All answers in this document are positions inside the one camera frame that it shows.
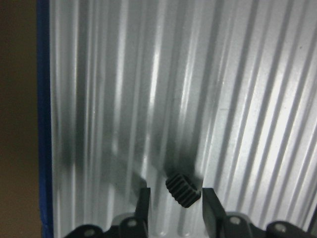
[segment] metal groove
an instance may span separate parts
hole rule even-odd
[[[152,189],[151,237],[207,237],[178,170],[261,227],[317,204],[317,2],[50,3],[54,234]]]

